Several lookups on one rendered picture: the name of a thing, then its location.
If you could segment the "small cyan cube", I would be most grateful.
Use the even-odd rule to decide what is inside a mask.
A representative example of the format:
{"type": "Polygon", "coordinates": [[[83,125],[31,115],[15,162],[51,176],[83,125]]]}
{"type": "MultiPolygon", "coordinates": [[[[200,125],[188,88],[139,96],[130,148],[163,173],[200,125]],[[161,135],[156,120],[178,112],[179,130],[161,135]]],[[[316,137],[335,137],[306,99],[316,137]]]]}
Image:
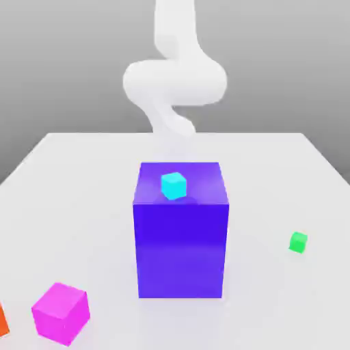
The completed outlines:
{"type": "Polygon", "coordinates": [[[187,195],[187,180],[179,172],[161,176],[161,193],[168,200],[177,200],[187,195]]]}

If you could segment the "small green cube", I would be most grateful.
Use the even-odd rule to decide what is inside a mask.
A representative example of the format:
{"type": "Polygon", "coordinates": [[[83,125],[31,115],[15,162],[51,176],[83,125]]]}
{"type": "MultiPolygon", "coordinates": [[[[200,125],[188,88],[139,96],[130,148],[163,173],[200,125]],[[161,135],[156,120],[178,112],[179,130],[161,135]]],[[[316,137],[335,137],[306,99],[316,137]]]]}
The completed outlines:
{"type": "Polygon", "coordinates": [[[308,242],[308,235],[301,232],[294,232],[289,243],[289,250],[303,254],[308,242]]]}

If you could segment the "large purple box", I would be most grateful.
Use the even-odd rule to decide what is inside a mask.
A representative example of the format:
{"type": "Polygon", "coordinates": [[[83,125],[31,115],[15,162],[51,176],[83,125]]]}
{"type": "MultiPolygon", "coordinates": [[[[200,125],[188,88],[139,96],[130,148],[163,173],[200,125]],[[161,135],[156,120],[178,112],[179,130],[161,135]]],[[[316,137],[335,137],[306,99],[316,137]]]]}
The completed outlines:
{"type": "Polygon", "coordinates": [[[217,162],[143,162],[133,200],[139,297],[220,298],[228,217],[217,162]],[[161,177],[173,172],[185,177],[187,195],[168,200],[161,177]]]}

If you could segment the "large magenta box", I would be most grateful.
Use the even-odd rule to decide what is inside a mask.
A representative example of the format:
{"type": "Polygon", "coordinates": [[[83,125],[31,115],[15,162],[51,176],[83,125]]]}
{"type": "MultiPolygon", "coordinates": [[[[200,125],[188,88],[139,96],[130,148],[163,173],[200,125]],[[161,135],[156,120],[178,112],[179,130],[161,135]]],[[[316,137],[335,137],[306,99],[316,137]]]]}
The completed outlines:
{"type": "Polygon", "coordinates": [[[87,293],[60,282],[54,283],[31,311],[37,333],[67,347],[90,320],[87,293]]]}

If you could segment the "large orange box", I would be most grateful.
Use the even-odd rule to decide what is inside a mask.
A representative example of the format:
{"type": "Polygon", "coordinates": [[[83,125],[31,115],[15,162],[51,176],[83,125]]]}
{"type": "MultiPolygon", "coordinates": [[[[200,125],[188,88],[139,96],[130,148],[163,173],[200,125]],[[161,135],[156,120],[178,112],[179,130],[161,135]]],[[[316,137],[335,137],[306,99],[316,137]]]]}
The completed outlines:
{"type": "Polygon", "coordinates": [[[9,333],[10,333],[10,329],[8,326],[8,322],[6,320],[5,313],[3,311],[3,307],[0,304],[0,338],[9,334],[9,333]]]}

